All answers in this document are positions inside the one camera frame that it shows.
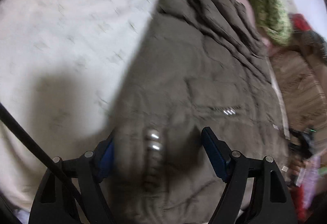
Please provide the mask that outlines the beige striped pillow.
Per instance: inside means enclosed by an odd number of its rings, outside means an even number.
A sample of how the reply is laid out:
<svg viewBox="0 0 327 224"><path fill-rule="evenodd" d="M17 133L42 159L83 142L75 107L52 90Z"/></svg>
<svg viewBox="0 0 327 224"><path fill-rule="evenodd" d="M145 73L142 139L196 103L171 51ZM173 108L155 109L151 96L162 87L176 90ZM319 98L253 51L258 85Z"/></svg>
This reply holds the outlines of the beige striped pillow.
<svg viewBox="0 0 327 224"><path fill-rule="evenodd" d="M289 126L326 128L326 64L309 47L273 47L269 52Z"/></svg>

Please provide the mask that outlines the red cloth item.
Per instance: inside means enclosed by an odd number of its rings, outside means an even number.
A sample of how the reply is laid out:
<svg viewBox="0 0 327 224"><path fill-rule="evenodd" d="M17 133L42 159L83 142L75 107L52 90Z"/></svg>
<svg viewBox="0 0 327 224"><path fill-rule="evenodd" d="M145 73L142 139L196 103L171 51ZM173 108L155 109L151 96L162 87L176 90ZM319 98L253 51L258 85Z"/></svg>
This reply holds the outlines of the red cloth item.
<svg viewBox="0 0 327 224"><path fill-rule="evenodd" d="M305 32L313 31L303 14L289 14L289 18L293 27L294 35L300 35Z"/></svg>

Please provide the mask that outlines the white leaf print duvet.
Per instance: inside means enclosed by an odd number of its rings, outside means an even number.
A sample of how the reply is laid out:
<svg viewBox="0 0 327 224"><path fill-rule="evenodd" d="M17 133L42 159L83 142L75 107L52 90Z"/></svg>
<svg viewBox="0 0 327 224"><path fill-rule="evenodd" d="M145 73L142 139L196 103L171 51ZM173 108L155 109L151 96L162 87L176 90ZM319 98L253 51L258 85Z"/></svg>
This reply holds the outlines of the white leaf print duvet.
<svg viewBox="0 0 327 224"><path fill-rule="evenodd" d="M1 104L50 156L106 137L157 0L2 0Z"/></svg>

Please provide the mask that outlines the olive quilted puffer jacket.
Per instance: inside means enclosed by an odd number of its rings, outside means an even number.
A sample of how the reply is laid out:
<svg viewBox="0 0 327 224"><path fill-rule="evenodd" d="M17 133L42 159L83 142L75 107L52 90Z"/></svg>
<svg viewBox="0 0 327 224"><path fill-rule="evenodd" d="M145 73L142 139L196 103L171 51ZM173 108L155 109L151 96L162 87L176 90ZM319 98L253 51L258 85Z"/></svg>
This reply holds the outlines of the olive quilted puffer jacket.
<svg viewBox="0 0 327 224"><path fill-rule="evenodd" d="M201 142L287 162L267 53L236 0L159 0L114 108L118 223L204 223L224 183Z"/></svg>

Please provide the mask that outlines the green white patterned blanket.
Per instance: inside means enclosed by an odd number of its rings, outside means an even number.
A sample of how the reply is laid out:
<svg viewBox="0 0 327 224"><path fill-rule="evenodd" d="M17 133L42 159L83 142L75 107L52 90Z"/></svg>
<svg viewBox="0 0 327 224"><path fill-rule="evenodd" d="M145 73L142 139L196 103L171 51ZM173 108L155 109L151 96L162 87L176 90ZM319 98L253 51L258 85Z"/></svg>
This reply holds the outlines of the green white patterned blanket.
<svg viewBox="0 0 327 224"><path fill-rule="evenodd" d="M281 0L248 0L254 10L259 28L277 45L286 47L291 41L293 27Z"/></svg>

